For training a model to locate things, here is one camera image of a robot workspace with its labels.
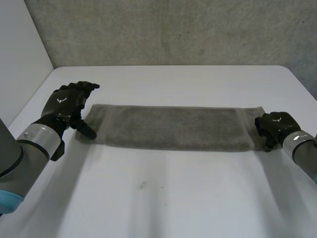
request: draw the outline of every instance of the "robotic hand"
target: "robotic hand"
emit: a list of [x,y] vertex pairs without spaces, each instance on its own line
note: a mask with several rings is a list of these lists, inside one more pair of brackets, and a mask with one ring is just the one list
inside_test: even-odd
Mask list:
[[260,136],[266,137],[266,151],[280,144],[292,160],[317,183],[317,137],[301,130],[297,122],[285,112],[264,114],[255,119]]
[[41,118],[13,138],[0,120],[0,214],[11,213],[41,174],[49,160],[64,154],[63,133],[69,127],[95,139],[96,133],[81,119],[87,98],[99,85],[70,83],[55,90]]
[[[78,82],[61,86],[55,90],[41,114],[41,118],[34,123],[46,125],[52,128],[62,139],[63,133],[69,127],[76,129],[89,139],[97,137],[81,119],[81,110],[85,108],[87,98],[91,92],[100,86],[95,83]],[[65,144],[62,140],[52,155],[51,160],[57,161],[64,154]]]

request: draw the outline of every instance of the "cloth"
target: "cloth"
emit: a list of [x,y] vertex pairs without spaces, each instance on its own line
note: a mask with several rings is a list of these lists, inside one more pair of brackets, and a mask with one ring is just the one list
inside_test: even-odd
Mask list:
[[139,149],[191,151],[262,150],[258,108],[93,105],[85,122],[97,138],[86,143]]

